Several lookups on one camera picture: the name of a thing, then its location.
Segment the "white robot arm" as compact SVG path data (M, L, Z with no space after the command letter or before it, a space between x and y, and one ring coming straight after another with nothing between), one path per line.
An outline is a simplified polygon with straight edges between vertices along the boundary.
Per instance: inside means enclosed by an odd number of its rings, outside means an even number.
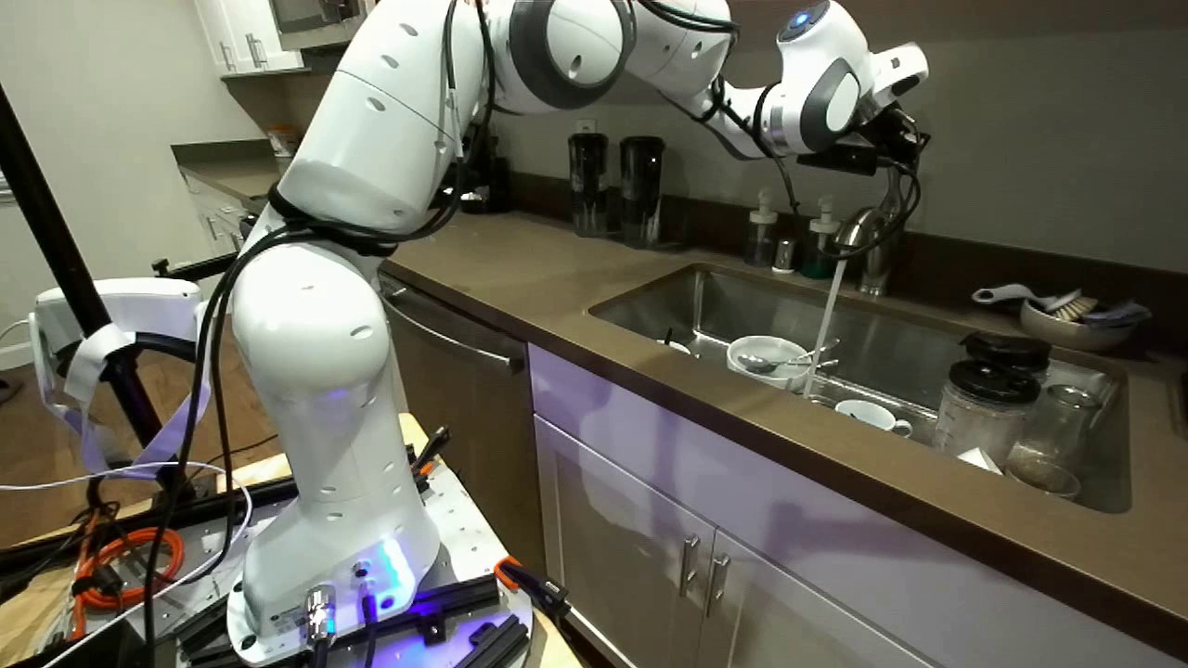
M920 45L871 45L840 0L783 17L767 86L736 86L727 51L727 0L377 0L362 14L227 291L298 487L227 594L239 661L281 668L354 640L429 668L466 651L416 624L494 580L498 539L456 473L424 473L404 448L381 263L445 231L433 201L471 127L576 111L630 75L742 158L849 135L901 152L896 111L932 75Z

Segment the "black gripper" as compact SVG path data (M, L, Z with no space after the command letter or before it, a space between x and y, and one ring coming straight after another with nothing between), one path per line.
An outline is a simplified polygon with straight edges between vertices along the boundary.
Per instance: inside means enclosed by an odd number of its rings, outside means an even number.
M878 168L917 168L923 148L928 131L901 105L890 105L823 152L813 152L809 168L875 173Z

